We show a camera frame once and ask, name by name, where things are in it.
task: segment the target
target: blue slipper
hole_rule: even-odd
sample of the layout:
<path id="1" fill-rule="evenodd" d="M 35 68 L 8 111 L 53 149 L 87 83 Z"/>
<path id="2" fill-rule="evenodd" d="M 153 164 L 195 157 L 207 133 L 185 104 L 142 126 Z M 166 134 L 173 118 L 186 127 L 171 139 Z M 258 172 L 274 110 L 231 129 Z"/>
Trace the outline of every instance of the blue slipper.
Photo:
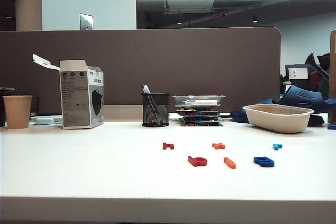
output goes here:
<path id="1" fill-rule="evenodd" d="M 292 85 L 279 102 L 267 99 L 257 104 L 280 104 L 314 110 L 314 114 L 326 113 L 336 109 L 336 98 L 325 100 L 321 93 L 298 88 Z M 230 117 L 237 122 L 248 123 L 245 110 L 233 111 Z M 308 126 L 321 126 L 324 120 L 319 115 L 310 115 Z"/>
<path id="2" fill-rule="evenodd" d="M 292 85 L 277 104 L 312 109 L 314 114 L 319 114 L 335 110 L 336 98 L 326 100 L 320 92 L 309 91 Z"/>

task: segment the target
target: black mesh pen holder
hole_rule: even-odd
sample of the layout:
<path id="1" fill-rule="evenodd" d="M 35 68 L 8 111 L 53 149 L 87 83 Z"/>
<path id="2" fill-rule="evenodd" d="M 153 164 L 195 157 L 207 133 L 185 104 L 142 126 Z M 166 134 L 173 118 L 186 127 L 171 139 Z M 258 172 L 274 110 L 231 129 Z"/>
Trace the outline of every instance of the black mesh pen holder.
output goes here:
<path id="1" fill-rule="evenodd" d="M 142 126 L 164 127 L 169 125 L 169 95 L 150 93 L 142 95 Z"/>

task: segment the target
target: open box flap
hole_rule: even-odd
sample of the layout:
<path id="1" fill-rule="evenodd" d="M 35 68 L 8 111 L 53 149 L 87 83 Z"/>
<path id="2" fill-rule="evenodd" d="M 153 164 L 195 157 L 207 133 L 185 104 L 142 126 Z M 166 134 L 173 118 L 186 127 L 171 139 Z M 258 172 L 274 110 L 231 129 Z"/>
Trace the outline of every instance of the open box flap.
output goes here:
<path id="1" fill-rule="evenodd" d="M 56 70 L 60 69 L 59 67 L 52 65 L 50 61 L 43 59 L 40 56 L 37 56 L 36 54 L 33 54 L 33 62 L 45 68 L 56 69 Z"/>

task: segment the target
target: ceiling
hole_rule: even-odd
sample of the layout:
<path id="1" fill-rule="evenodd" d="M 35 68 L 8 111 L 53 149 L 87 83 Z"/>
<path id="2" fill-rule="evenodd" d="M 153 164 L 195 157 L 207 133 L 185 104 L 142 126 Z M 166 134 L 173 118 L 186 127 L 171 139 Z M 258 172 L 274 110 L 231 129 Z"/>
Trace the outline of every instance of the ceiling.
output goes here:
<path id="1" fill-rule="evenodd" d="M 241 27 L 336 11 L 336 0 L 137 0 L 136 11 L 137 29 Z M 15 0 L 0 0 L 6 30 L 15 30 Z"/>

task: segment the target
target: cardboard box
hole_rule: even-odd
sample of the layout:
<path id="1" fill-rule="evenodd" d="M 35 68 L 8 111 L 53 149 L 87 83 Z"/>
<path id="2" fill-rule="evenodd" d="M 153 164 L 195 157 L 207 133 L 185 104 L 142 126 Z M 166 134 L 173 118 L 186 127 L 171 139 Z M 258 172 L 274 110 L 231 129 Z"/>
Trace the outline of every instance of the cardboard box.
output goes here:
<path id="1" fill-rule="evenodd" d="M 85 60 L 63 60 L 60 67 L 37 55 L 34 62 L 59 70 L 63 129 L 87 129 L 104 122 L 104 80 L 98 67 Z"/>
<path id="2" fill-rule="evenodd" d="M 336 98 L 336 30 L 330 34 L 329 98 Z M 329 111 L 328 123 L 336 123 L 336 110 Z"/>

